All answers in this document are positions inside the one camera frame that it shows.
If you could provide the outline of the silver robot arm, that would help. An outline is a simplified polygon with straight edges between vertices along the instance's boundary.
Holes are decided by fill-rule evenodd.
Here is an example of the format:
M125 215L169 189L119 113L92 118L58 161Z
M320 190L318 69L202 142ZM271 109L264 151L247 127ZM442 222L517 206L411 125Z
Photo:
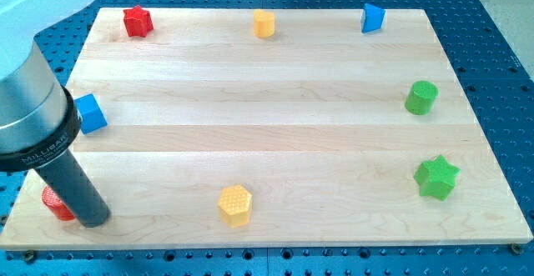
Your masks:
M67 101L35 36L94 0L1 0L1 152L43 141L61 123Z

